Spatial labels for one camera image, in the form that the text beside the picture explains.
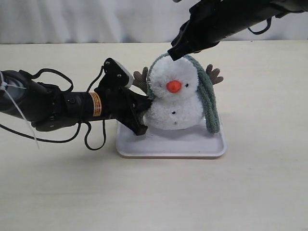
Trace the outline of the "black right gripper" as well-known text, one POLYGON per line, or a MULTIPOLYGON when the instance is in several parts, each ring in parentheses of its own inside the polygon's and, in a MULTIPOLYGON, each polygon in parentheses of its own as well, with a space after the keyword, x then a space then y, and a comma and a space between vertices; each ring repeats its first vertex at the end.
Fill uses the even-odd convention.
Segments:
POLYGON ((245 29, 263 34, 272 18, 269 0, 201 0, 189 12, 190 19, 180 27, 167 51, 173 60, 216 46, 245 29))

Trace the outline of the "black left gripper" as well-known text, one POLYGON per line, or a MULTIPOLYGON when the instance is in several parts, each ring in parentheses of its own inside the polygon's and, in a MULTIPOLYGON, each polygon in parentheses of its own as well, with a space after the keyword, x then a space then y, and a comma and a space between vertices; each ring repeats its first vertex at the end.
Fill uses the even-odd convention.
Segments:
POLYGON ((98 106, 93 109, 95 117, 115 119, 129 128, 135 135, 146 133, 148 127, 144 124, 143 117, 144 111, 152 105, 151 99, 145 95, 137 94, 129 88, 106 87, 103 85, 102 79, 94 92, 99 97, 98 106))

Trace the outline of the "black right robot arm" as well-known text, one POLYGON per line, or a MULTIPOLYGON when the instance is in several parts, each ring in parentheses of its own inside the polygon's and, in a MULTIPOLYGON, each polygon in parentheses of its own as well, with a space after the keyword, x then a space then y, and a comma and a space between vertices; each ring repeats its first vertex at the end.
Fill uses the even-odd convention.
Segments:
POLYGON ((175 61, 218 45, 222 40, 266 21, 260 35, 271 27, 272 18, 305 13, 306 0, 201 0, 189 9, 190 18, 172 40, 167 51, 175 61))

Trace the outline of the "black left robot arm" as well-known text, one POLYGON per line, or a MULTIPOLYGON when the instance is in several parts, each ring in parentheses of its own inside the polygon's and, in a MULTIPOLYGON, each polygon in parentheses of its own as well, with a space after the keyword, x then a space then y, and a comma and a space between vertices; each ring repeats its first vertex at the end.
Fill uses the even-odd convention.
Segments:
POLYGON ((147 127, 139 116, 150 108, 152 100, 109 78, 105 75, 93 92, 80 92, 35 82, 32 75, 22 70, 2 71, 0 111, 25 119, 40 132, 115 119, 136 135, 143 135, 147 127))

